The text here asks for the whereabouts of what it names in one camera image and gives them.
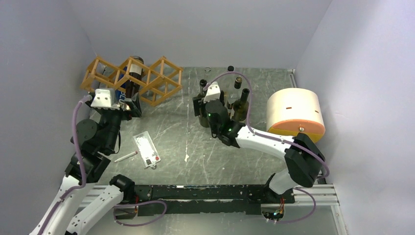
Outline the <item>dark green wine bottle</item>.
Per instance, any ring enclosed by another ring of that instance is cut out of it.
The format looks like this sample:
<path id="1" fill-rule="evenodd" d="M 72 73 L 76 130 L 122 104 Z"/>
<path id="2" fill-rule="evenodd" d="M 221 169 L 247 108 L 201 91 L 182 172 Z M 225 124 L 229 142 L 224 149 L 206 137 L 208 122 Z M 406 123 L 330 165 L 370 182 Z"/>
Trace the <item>dark green wine bottle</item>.
<path id="1" fill-rule="evenodd" d="M 250 90 L 244 88 L 241 92 L 241 96 L 233 103 L 232 111 L 231 111 L 231 120 L 237 122 L 246 122 L 249 102 L 248 97 L 250 94 Z"/>

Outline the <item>clear round glass bottle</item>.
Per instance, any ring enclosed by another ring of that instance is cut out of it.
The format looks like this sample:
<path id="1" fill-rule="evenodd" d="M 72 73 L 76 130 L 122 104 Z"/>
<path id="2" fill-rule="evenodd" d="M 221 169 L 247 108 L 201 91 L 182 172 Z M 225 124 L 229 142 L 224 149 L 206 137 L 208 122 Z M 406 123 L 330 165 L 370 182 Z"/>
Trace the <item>clear round glass bottle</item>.
<path id="1" fill-rule="evenodd" d="M 235 70 L 235 67 L 234 66 L 228 66 L 227 67 L 228 74 L 226 75 L 226 78 L 227 78 L 228 84 L 231 85 L 231 86 L 233 85 L 234 80 L 235 80 L 235 75 L 233 73 L 231 73 L 234 70 Z"/>

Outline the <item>dark bottle silver cap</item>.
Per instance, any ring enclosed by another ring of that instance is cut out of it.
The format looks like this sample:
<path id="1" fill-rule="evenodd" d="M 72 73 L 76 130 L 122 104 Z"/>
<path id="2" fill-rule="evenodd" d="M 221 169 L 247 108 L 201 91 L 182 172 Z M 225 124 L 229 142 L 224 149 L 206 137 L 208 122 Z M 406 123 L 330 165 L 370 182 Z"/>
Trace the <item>dark bottle silver cap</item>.
<path id="1" fill-rule="evenodd" d="M 202 127 L 208 128 L 209 123 L 206 115 L 206 108 L 204 103 L 204 98 L 206 96 L 206 91 L 203 90 L 203 88 L 207 85 L 207 81 L 205 79 L 201 79 L 199 82 L 200 91 L 197 95 L 198 97 L 198 110 L 199 110 L 199 123 Z"/>

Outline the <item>clear whisky bottle black label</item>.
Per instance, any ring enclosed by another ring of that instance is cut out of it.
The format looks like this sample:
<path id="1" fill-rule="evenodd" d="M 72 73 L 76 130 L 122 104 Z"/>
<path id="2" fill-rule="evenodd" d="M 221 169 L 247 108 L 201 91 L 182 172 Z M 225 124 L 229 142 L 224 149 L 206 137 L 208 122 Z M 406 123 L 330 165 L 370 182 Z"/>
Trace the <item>clear whisky bottle black label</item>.
<path id="1" fill-rule="evenodd" d="M 236 77 L 234 82 L 231 84 L 230 88 L 228 89 L 226 107 L 229 113 L 232 110 L 234 102 L 238 100 L 240 97 L 242 81 L 243 81 L 242 77 Z"/>

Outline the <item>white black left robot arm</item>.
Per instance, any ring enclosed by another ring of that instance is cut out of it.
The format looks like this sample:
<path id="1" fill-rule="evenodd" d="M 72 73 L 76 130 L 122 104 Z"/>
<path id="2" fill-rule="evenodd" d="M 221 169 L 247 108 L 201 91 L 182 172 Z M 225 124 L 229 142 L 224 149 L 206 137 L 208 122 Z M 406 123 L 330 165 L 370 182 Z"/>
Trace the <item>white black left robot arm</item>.
<path id="1" fill-rule="evenodd" d="M 135 182 L 123 175 L 81 211 L 84 198 L 111 162 L 108 156 L 120 145 L 120 125 L 126 112 L 116 105 L 112 89 L 99 89 L 82 98 L 72 114 L 72 156 L 45 215 L 33 235 L 85 235 L 109 210 L 120 204 L 137 203 Z"/>

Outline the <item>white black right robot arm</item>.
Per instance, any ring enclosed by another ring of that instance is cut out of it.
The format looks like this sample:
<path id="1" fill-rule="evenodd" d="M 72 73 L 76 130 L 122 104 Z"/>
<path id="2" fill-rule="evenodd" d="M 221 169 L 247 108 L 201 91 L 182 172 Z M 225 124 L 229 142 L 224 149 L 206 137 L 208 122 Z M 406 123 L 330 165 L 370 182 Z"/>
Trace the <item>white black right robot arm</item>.
<path id="1" fill-rule="evenodd" d="M 268 202 L 277 202 L 283 193 L 295 186 L 313 187 L 325 166 L 325 157 L 306 134 L 279 136 L 259 131 L 231 120 L 219 99 L 204 102 L 203 97 L 195 96 L 192 101 L 195 116 L 207 120 L 212 138 L 226 146 L 253 149 L 285 162 L 286 167 L 273 174 L 264 189 Z"/>

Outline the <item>blue labelled clear bottle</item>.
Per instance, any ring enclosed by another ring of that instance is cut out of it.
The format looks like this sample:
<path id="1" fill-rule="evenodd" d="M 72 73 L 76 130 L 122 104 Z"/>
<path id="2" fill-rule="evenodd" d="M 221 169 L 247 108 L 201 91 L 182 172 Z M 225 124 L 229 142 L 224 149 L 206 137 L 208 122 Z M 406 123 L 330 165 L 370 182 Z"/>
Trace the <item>blue labelled clear bottle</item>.
<path id="1" fill-rule="evenodd" d="M 123 74 L 123 73 L 121 73 L 121 74 L 119 75 L 119 77 L 118 77 L 118 81 L 119 81 L 119 80 L 121 80 L 123 77 L 124 77 L 124 74 Z M 123 83 L 122 85 L 120 85 L 120 87 L 119 87 L 119 88 L 124 89 L 124 91 L 120 91 L 119 89 L 114 89 L 114 91 L 115 91 L 115 97 L 114 97 L 115 102 L 119 102 L 119 100 L 120 100 L 120 99 L 121 99 L 121 100 L 122 100 L 122 102 L 123 102 L 123 101 L 124 101 L 124 99 L 126 98 L 125 86 L 126 86 L 126 84 L 125 84 L 125 82 L 124 82 L 124 83 Z"/>

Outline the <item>wooden wine rack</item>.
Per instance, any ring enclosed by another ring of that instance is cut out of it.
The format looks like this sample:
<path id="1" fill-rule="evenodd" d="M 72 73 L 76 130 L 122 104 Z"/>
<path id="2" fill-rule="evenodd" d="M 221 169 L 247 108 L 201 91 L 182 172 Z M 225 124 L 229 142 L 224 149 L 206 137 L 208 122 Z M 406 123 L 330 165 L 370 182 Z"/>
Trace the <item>wooden wine rack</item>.
<path id="1" fill-rule="evenodd" d="M 182 73 L 184 69 L 161 57 L 154 64 L 146 66 L 139 59 L 128 57 L 121 65 L 116 66 L 97 56 L 87 67 L 80 88 L 93 92 L 93 82 L 99 82 L 107 88 L 119 88 L 130 81 L 139 85 L 140 100 L 155 107 L 182 89 Z"/>

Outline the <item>white pink marker pen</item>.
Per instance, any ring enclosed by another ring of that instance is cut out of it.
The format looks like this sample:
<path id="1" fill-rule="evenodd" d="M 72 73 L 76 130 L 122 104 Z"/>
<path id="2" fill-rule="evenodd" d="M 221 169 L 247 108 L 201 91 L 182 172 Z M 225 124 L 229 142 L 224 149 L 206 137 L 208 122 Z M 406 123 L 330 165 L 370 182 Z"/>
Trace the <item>white pink marker pen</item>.
<path id="1" fill-rule="evenodd" d="M 135 156 L 136 154 L 138 154 L 138 151 L 134 151 L 134 152 L 131 152 L 131 153 L 129 153 L 129 154 L 123 156 L 123 157 L 120 157 L 120 158 L 116 159 L 114 162 L 115 163 L 121 162 L 121 161 L 123 161 L 125 159 L 128 159 L 128 158 L 130 158 L 132 156 Z"/>

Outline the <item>clear plastic blister package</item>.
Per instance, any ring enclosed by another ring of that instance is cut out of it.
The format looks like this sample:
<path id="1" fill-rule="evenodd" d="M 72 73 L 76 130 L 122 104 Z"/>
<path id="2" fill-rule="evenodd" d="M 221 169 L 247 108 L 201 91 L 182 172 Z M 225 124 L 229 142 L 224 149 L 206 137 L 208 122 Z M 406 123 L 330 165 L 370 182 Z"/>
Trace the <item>clear plastic blister package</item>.
<path id="1" fill-rule="evenodd" d="M 138 153 L 143 160 L 144 168 L 156 169 L 157 163 L 161 161 L 160 155 L 150 137 L 148 131 L 132 137 L 138 148 Z"/>

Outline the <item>cream orange cylindrical drawer box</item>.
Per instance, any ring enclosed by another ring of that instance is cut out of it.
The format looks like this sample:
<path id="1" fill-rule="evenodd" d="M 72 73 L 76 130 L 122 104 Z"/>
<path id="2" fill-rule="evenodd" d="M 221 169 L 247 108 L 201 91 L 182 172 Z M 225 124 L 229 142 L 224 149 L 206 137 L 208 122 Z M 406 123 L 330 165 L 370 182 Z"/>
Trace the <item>cream orange cylindrical drawer box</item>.
<path id="1" fill-rule="evenodd" d="M 302 88 L 275 92 L 267 100 L 266 130 L 283 136 L 304 133 L 312 142 L 318 142 L 325 134 L 318 96 Z"/>

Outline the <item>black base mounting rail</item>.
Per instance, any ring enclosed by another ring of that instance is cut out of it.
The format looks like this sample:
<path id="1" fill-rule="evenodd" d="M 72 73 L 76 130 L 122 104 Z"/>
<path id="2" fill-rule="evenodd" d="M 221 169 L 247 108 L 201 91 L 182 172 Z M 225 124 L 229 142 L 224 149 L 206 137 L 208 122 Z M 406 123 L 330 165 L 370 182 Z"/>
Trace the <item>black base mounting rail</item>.
<path id="1" fill-rule="evenodd" d="M 264 185 L 137 185 L 123 175 L 110 180 L 124 193 L 121 204 L 138 204 L 136 216 L 196 213 L 260 215 L 261 206 L 295 202 L 292 189 L 274 193 Z"/>

